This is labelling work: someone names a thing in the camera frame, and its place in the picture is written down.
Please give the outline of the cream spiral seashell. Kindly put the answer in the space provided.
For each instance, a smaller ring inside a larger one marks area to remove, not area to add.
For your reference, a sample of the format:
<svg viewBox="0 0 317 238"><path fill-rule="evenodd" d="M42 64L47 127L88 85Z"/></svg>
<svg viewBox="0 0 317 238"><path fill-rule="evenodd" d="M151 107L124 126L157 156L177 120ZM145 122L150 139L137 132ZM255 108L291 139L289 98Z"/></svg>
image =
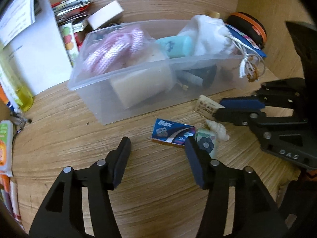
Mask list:
<svg viewBox="0 0 317 238"><path fill-rule="evenodd" d="M208 128L215 132L219 140L228 141L230 139L229 135L227 134L226 128L223 124L208 119L206 119L205 121Z"/></svg>

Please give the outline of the green flower pattern card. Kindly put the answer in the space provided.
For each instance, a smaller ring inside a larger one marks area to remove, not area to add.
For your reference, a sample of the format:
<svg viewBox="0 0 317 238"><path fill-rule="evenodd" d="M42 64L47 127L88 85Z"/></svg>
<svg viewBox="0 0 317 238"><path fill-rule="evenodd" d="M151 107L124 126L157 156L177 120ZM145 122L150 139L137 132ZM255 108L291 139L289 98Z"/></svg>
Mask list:
<svg viewBox="0 0 317 238"><path fill-rule="evenodd" d="M206 151L212 159L216 159L218 142L215 132L199 128L195 134L195 141L200 149Z"/></svg>

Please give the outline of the blue razor blade box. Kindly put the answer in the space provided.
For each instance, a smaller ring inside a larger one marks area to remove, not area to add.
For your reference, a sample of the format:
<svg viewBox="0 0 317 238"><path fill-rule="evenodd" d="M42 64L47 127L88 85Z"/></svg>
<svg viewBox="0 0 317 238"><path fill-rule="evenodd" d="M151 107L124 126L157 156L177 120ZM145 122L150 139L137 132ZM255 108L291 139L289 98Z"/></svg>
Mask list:
<svg viewBox="0 0 317 238"><path fill-rule="evenodd" d="M151 139L166 145L183 147L189 136L194 137L196 128L191 125L157 118Z"/></svg>

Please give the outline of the small wooden inscribed block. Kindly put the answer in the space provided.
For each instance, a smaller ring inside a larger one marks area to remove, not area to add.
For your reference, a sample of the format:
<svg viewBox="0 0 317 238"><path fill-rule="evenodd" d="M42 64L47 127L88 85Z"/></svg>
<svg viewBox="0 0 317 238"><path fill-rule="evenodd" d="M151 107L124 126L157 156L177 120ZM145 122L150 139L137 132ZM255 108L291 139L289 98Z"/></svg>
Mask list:
<svg viewBox="0 0 317 238"><path fill-rule="evenodd" d="M224 106L220 105L218 102L215 102L205 95L200 95L197 99L194 110L208 120L215 120L214 115L216 111L220 108L224 108Z"/></svg>

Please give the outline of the blue patchwork pouch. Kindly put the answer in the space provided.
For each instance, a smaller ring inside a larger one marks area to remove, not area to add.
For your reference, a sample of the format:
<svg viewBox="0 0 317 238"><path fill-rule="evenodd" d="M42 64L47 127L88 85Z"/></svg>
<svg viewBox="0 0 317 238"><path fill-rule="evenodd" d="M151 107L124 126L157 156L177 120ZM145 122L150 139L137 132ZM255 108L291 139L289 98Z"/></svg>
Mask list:
<svg viewBox="0 0 317 238"><path fill-rule="evenodd" d="M236 29L235 27L229 25L229 24L225 24L226 27L229 29L230 34L240 40L243 44L245 44L249 49L253 49L255 50L262 58L266 58L266 53L264 53L259 47L258 45L251 39L249 38L249 36L247 36L246 34L244 34L243 32L239 31L238 29Z"/></svg>

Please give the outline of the black orange zipper case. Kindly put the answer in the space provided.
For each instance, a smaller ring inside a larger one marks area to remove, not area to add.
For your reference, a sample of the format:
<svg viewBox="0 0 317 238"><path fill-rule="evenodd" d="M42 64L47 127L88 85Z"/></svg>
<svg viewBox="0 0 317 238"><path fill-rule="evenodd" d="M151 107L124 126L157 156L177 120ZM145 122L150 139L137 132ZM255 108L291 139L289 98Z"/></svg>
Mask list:
<svg viewBox="0 0 317 238"><path fill-rule="evenodd" d="M246 34L259 48L265 47L267 42L266 29L255 17L245 12L234 12L229 15L226 23Z"/></svg>

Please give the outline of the teal soap bar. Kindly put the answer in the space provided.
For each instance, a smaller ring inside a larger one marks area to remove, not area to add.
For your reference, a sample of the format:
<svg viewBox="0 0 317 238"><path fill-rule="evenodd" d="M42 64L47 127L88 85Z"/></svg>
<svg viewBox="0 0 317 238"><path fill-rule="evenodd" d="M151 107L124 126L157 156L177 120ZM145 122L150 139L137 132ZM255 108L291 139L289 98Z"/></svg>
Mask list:
<svg viewBox="0 0 317 238"><path fill-rule="evenodd" d="M169 58L189 57L193 54L193 41L190 36L167 36L155 41Z"/></svg>

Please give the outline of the cream lotion tube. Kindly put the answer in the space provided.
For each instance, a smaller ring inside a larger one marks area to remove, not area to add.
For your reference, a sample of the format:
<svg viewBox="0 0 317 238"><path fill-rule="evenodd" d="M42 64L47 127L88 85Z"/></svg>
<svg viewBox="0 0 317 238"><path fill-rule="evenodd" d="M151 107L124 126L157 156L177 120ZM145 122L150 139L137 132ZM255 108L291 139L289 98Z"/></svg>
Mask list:
<svg viewBox="0 0 317 238"><path fill-rule="evenodd" d="M211 12L209 13L209 16L210 16L211 18L217 18L217 19L221 18L221 14L220 14L219 12L216 12L216 11L211 11Z"/></svg>

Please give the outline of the cream foam block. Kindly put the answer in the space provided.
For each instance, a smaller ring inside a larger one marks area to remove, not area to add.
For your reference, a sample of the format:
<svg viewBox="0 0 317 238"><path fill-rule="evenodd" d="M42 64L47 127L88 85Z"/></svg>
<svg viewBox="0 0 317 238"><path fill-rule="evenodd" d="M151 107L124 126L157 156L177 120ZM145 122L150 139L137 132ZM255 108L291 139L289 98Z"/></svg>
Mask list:
<svg viewBox="0 0 317 238"><path fill-rule="evenodd" d="M134 71L110 80L124 108L135 106L174 86L174 76L168 66Z"/></svg>

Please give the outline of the clear plastic storage bin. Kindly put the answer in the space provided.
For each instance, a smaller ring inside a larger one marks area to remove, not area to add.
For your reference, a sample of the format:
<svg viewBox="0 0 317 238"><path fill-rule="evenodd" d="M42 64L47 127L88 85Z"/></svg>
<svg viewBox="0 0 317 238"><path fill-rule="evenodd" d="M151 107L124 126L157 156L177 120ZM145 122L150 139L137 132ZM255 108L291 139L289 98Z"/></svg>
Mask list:
<svg viewBox="0 0 317 238"><path fill-rule="evenodd" d="M234 88L243 88L247 85L247 78L239 77L239 65L242 60L240 55L203 55L169 59L159 53L155 47L151 47L140 60L129 63L127 67L101 75L87 71L84 64L87 57L115 30L116 27L111 26L93 31L86 36L68 82L69 89L79 94L96 119L104 125L188 102L197 99L200 95L209 96ZM188 87L176 77L177 70L204 68L214 64L218 67L217 74L208 89ZM135 106L124 108L113 90L110 80L134 71L157 66L170 67L174 76L174 86L169 91L161 92Z"/></svg>

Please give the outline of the orange tube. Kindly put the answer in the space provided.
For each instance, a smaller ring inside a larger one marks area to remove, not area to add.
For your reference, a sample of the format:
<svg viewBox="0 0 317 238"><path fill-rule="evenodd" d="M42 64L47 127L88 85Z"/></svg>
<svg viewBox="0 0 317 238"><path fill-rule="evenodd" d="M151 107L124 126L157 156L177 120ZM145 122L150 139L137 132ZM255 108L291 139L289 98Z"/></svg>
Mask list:
<svg viewBox="0 0 317 238"><path fill-rule="evenodd" d="M14 112L14 107L11 104L11 102L9 101L9 99L7 98L1 85L0 85L0 98L1 98L1 101L9 108L9 110L11 112Z"/></svg>

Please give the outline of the white cardboard box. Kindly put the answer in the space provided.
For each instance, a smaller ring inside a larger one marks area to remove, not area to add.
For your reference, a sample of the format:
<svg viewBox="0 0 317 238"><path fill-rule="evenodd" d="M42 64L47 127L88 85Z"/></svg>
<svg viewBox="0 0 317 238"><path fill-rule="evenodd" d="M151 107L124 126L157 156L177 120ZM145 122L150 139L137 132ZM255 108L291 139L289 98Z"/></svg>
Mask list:
<svg viewBox="0 0 317 238"><path fill-rule="evenodd" d="M113 1L89 16L88 23L93 30L120 19L124 9L118 1Z"/></svg>

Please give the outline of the white paper file holder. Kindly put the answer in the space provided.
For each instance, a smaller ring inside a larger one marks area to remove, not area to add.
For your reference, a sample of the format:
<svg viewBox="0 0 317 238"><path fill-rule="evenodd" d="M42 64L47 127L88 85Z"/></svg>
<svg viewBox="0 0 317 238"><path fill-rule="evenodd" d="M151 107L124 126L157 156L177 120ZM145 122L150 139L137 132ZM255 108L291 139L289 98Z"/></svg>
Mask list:
<svg viewBox="0 0 317 238"><path fill-rule="evenodd" d="M33 95L70 78L72 66L49 0L1 1L1 50Z"/></svg>

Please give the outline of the stack of books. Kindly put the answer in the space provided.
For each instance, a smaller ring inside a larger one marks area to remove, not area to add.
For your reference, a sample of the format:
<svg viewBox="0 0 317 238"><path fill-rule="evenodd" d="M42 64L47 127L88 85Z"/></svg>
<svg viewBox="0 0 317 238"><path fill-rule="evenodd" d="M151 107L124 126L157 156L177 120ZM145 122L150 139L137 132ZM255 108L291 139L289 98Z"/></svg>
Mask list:
<svg viewBox="0 0 317 238"><path fill-rule="evenodd" d="M52 5L58 27L70 24L73 32L82 32L88 26L92 0L65 0Z"/></svg>

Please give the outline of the white drawstring pouch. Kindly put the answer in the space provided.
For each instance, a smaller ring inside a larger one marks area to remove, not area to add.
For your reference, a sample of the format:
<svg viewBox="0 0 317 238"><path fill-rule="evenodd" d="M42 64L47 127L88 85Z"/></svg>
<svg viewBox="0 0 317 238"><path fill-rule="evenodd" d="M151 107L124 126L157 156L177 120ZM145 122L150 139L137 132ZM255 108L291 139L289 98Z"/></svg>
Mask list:
<svg viewBox="0 0 317 238"><path fill-rule="evenodd" d="M263 58L255 50L249 49L240 40L234 38L220 18L195 15L178 35L192 38L194 56L241 55L239 77L247 77L249 82L258 80L265 73Z"/></svg>

